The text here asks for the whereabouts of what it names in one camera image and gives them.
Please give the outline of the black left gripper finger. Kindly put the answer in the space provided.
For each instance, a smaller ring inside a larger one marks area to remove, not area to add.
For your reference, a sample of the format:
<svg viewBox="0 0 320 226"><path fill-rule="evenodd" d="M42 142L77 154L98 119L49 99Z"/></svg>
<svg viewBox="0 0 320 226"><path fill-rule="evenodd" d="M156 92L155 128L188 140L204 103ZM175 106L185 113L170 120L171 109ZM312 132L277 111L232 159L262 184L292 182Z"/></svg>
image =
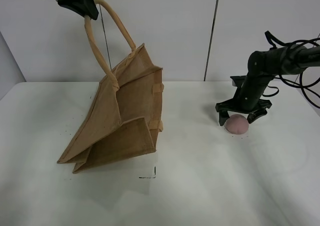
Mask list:
<svg viewBox="0 0 320 226"><path fill-rule="evenodd" d="M99 15L94 0L58 0L57 3L82 17L89 16L91 19L97 20Z"/></svg>

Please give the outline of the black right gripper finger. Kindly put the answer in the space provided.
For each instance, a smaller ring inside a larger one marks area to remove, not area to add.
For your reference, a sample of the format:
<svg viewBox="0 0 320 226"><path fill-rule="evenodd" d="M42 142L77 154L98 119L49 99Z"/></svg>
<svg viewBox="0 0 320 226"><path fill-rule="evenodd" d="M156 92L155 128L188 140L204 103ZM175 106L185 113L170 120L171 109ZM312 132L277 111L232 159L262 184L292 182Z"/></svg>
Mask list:
<svg viewBox="0 0 320 226"><path fill-rule="evenodd" d="M230 118L230 115L227 110L220 110L218 112L218 116L218 122L221 127L224 126L226 121Z"/></svg>
<svg viewBox="0 0 320 226"><path fill-rule="evenodd" d="M254 110L248 111L248 115L247 115L247 121L249 124L252 124L254 121L256 121L257 119L267 115L267 110L265 108L256 108Z"/></svg>

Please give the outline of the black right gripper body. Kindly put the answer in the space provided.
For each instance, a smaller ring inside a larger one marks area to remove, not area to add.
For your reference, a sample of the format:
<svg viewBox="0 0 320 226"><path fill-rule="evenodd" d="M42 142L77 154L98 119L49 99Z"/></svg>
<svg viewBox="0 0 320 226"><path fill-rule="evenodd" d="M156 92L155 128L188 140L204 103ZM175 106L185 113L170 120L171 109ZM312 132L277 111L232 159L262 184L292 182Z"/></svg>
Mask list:
<svg viewBox="0 0 320 226"><path fill-rule="evenodd" d="M231 76L232 83L236 86L233 98L217 103L216 111L231 111L249 114L260 109L269 109L270 100L261 99L265 89L272 80L272 76Z"/></svg>

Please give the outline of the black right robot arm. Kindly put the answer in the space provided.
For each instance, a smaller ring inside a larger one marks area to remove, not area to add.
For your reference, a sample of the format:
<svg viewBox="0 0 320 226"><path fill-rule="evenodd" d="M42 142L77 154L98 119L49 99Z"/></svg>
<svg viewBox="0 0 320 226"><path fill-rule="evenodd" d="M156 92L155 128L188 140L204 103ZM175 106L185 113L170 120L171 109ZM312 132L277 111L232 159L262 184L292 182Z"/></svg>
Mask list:
<svg viewBox="0 0 320 226"><path fill-rule="evenodd" d="M268 84L277 76L298 75L307 68L320 66L320 47L306 48L294 44L268 51L253 52L247 63L245 76L231 76L236 87L233 98L217 103L219 125L223 126L230 118L229 112L247 114L251 124L265 116L272 106L270 100L262 99Z"/></svg>

